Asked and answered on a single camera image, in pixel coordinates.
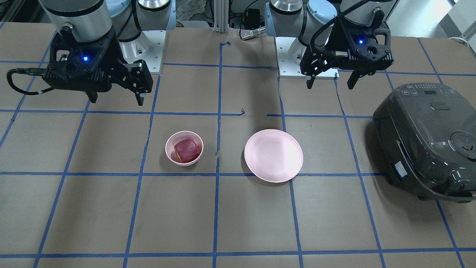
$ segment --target rice cooker control panel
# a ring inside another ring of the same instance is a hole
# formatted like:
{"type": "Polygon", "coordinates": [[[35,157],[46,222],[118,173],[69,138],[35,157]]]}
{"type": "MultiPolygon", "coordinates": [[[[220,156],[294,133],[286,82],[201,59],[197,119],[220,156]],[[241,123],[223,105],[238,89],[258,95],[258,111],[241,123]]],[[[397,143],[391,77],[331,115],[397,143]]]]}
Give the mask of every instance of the rice cooker control panel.
{"type": "Polygon", "coordinates": [[[398,88],[400,96],[404,98],[419,97],[461,97],[461,95],[449,86],[436,83],[406,84],[398,88]]]}

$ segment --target metal connector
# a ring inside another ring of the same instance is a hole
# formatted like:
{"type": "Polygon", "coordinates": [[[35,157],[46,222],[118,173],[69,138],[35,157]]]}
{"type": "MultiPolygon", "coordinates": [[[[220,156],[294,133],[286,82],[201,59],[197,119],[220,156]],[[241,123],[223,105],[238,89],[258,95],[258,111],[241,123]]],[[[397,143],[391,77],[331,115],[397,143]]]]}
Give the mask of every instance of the metal connector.
{"type": "Polygon", "coordinates": [[[255,29],[255,30],[252,30],[252,31],[250,31],[250,32],[248,32],[248,33],[242,34],[242,35],[241,35],[241,38],[242,38],[243,40],[249,40],[249,39],[251,39],[251,38],[253,38],[253,37],[256,37],[256,36],[258,36],[258,35],[260,35],[260,34],[263,34],[263,33],[266,33],[266,27],[265,27],[265,26],[263,26],[263,27],[261,27],[261,28],[258,28],[258,29],[255,29]]]}

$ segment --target white wall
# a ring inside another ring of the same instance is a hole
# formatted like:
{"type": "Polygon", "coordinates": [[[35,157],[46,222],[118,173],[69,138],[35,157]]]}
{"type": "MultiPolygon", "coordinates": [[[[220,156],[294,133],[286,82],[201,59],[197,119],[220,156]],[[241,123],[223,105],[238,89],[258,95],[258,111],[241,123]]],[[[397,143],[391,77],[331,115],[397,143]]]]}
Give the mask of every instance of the white wall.
{"type": "Polygon", "coordinates": [[[453,22],[461,32],[476,21],[476,1],[475,0],[459,0],[458,3],[448,12],[453,22]]]}

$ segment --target pink plate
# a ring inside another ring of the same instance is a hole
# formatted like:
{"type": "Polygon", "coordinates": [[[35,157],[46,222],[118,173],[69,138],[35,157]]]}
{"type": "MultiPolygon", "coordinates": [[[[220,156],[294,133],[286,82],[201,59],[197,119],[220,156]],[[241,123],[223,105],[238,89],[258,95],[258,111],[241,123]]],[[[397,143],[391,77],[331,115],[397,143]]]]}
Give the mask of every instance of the pink plate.
{"type": "Polygon", "coordinates": [[[245,146],[245,161],[251,172],[268,182],[280,183],[294,178],[302,167],[299,143],[277,129],[255,133],[245,146]]]}

